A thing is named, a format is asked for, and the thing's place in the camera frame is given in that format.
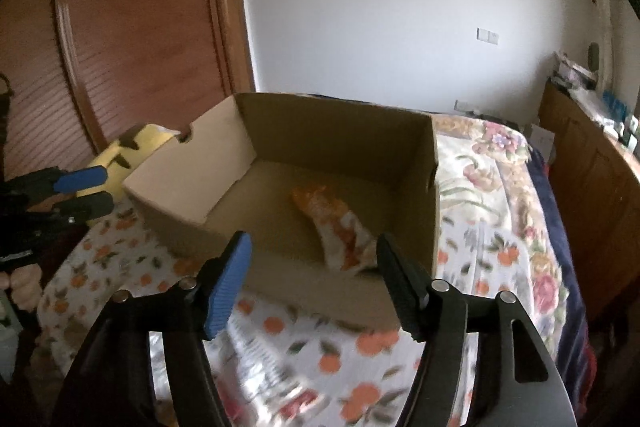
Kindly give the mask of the person's left hand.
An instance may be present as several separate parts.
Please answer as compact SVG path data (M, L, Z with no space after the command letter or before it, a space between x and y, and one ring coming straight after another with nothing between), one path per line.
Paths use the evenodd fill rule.
M11 274L1 272L0 286L2 291L11 293L11 300L18 309L32 312L42 296L41 277L40 265L24 265Z

